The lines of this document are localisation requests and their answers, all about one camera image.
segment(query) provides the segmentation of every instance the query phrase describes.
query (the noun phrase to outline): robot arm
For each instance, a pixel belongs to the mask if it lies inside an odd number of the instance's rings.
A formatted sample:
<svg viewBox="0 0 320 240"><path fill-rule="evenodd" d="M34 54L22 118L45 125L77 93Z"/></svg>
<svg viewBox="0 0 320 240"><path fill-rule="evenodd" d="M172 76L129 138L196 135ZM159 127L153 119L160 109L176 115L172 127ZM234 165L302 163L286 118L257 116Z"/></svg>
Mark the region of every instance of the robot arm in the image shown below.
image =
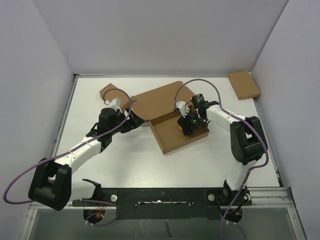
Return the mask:
<svg viewBox="0 0 320 240"><path fill-rule="evenodd" d="M225 113L217 101L205 101L202 94L193 96L191 101L195 109L194 112L191 112L185 102L179 101L176 103L176 108L181 113L181 117L177 122L182 128L183 134L192 135L198 128L208 126L209 122L215 122L230 132L231 152L235 161L232 163L231 173L224 186L230 191L239 190L248 170L265 153L260 141L242 121L234 119L230 114ZM260 120L256 116L236 116L247 121L267 145Z"/></svg>
<svg viewBox="0 0 320 240"><path fill-rule="evenodd" d="M88 179L73 182L72 174L86 161L103 152L112 142L112 136L114 134L118 132L127 133L144 123L144 120L133 112L131 112L128 117L127 111L122 112L119 105L119 98L108 102L108 107L101 110L99 122L97 122L83 140L72 149L76 149L79 145L83 146L76 150L71 150L69 154L64 157L47 162L36 168L28 193L28 197L31 200L59 211L63 209L69 201L99 197L100 184ZM98 137L118 126L127 117L128 120L125 121L121 127Z"/></svg>

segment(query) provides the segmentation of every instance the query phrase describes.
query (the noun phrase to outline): white wall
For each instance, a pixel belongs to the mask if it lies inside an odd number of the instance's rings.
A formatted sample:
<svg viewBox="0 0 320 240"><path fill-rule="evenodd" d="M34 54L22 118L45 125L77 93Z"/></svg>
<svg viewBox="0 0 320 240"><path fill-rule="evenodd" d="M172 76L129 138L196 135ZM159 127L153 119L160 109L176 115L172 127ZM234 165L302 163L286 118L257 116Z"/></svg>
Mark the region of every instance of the white wall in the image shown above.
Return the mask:
<svg viewBox="0 0 320 240"><path fill-rule="evenodd" d="M308 240L320 236L320 1L290 0L252 73L281 177Z"/></svg>
<svg viewBox="0 0 320 240"><path fill-rule="evenodd" d="M20 172L48 157L73 75L31 0L0 8L0 193ZM9 193L26 200L32 173ZM19 239L27 205L0 201L0 239Z"/></svg>
<svg viewBox="0 0 320 240"><path fill-rule="evenodd" d="M251 70L288 0L34 0L76 74Z"/></svg>

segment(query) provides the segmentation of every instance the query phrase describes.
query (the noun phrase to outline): cardboard box lid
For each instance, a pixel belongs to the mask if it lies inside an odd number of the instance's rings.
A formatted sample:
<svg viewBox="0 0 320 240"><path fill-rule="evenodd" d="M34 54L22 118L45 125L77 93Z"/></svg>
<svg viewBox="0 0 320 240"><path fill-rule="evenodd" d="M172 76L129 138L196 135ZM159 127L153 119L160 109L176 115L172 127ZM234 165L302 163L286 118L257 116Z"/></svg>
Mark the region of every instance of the cardboard box lid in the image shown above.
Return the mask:
<svg viewBox="0 0 320 240"><path fill-rule="evenodd" d="M249 71L229 72L228 78L239 100L257 98L261 95Z"/></svg>
<svg viewBox="0 0 320 240"><path fill-rule="evenodd" d="M112 83L108 84L106 87L104 87L102 90L100 90L100 97L103 100L103 102L105 102L105 100L109 100L111 101L112 99L115 98L120 98L121 99L121 104L120 104L120 108L122 110L124 110L127 106L129 106L129 100L127 98L127 96L121 92L121 91L117 91L117 90L113 90L113 91L109 91L105 96L105 92L109 89L116 89L117 87L115 85L113 85Z"/></svg>
<svg viewBox="0 0 320 240"><path fill-rule="evenodd" d="M131 98L134 101L132 106L134 113L140 118L150 121L172 112L174 109L176 92L182 84L182 81L176 81L132 96ZM194 95L195 94L188 87L184 86L180 90L176 100L185 101L187 103Z"/></svg>

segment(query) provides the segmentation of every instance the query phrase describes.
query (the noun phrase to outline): cardboard box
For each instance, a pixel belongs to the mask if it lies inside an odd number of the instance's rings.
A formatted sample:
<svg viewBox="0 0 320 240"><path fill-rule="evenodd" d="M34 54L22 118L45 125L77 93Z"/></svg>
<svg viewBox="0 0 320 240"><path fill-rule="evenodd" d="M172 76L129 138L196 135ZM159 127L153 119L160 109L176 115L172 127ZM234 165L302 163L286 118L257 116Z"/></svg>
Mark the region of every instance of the cardboard box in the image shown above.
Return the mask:
<svg viewBox="0 0 320 240"><path fill-rule="evenodd" d="M209 129L206 127L199 128L192 136L185 136L179 130L177 120L181 114L173 111L173 108L176 92L182 84L182 81L176 81L131 97L134 102L132 105L134 113L149 122L149 126L163 154L202 139L209 134ZM103 98L106 90L111 88L115 88L115 86L109 84L102 89L100 91L101 98ZM177 96L177 101L187 103L194 95L195 93L184 86ZM115 97L121 99L121 108L129 105L127 97L122 92L110 91L105 95L105 98L109 101Z"/></svg>
<svg viewBox="0 0 320 240"><path fill-rule="evenodd" d="M229 72L228 78L239 100L260 97L261 92L247 70Z"/></svg>

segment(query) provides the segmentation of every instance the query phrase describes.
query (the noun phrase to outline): table top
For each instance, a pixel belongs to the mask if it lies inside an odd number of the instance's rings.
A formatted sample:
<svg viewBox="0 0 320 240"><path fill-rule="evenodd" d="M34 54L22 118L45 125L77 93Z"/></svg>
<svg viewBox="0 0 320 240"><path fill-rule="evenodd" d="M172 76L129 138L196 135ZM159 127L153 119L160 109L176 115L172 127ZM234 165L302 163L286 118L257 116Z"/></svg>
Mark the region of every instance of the table top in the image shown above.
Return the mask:
<svg viewBox="0 0 320 240"><path fill-rule="evenodd" d="M58 147L58 153L69 151L78 144L98 121L105 108L99 91L107 84L134 96L145 91L191 78L79 78ZM218 88L224 108L239 115L258 116L253 99L238 100L228 78L206 78ZM218 100L213 87L205 82L192 82L188 87L202 93L208 101ZM230 133L210 123L207 137L163 155L149 126L125 134L116 134L101 154L88 160L72 176L73 181L86 178L103 188L196 188L222 187L234 157ZM265 156L258 165L265 161ZM279 187L270 160L268 165L252 171L248 187Z"/></svg>

